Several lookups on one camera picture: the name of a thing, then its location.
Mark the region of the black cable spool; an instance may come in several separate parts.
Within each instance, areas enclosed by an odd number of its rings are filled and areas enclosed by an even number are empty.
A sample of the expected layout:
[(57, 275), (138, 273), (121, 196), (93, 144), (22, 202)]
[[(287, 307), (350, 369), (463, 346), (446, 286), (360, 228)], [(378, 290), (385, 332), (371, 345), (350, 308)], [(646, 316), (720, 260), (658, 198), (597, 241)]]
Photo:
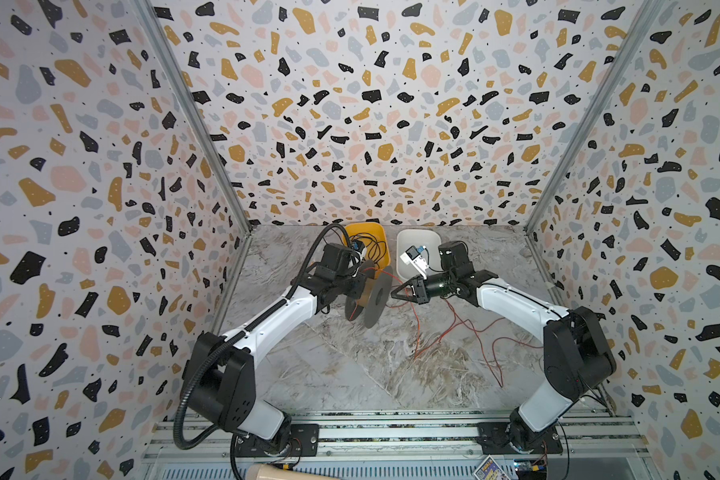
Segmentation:
[(390, 268), (378, 273), (375, 279), (369, 279), (359, 299), (347, 298), (345, 319), (358, 322), (365, 328), (374, 327), (381, 318), (392, 291), (393, 276)]

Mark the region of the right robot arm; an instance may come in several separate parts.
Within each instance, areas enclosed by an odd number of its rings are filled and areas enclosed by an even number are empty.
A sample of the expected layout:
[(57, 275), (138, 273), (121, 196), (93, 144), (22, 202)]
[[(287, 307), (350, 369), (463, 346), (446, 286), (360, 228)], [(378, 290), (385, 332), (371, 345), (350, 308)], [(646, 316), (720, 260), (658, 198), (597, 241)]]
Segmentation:
[(475, 269), (462, 241), (440, 244), (438, 257), (440, 265), (432, 268), (426, 247), (405, 249), (399, 259), (417, 274), (393, 289), (391, 297), (415, 304), (457, 297), (506, 318), (541, 343), (545, 380), (512, 411), (505, 432), (493, 439), (496, 445), (531, 453), (560, 417), (615, 372), (600, 319), (586, 307), (551, 304), (493, 272)]

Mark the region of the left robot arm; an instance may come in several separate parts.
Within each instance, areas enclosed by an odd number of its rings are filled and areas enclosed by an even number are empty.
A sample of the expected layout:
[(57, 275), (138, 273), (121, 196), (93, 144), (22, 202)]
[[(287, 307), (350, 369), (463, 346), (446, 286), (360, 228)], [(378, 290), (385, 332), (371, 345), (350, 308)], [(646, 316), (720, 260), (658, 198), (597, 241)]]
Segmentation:
[(256, 370), (297, 326), (326, 313), (340, 296), (357, 299), (372, 263), (353, 246), (346, 228), (331, 224), (311, 245), (285, 292), (249, 321), (222, 334), (201, 334), (186, 364), (173, 421), (173, 442), (197, 447), (222, 430), (253, 437), (271, 455), (291, 442), (291, 416), (257, 398)]

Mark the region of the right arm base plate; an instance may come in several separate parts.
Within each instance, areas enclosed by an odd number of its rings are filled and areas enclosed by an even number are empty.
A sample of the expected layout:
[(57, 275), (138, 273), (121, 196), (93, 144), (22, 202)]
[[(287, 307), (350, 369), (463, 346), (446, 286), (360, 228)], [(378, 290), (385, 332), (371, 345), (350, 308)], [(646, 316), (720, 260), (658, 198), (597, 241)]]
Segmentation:
[(476, 442), (486, 455), (541, 455), (564, 452), (560, 436), (553, 427), (542, 432), (533, 432), (512, 422), (478, 423)]

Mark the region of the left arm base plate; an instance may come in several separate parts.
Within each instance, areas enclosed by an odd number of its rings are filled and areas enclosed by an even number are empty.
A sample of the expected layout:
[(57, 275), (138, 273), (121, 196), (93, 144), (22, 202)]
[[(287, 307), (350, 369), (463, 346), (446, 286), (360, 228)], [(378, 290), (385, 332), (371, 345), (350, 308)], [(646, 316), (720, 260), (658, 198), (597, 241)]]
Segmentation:
[(238, 438), (231, 447), (231, 453), (236, 458), (267, 460), (309, 458), (317, 455), (319, 439), (320, 426), (317, 423), (296, 423), (286, 426), (272, 440), (263, 440), (252, 434)]

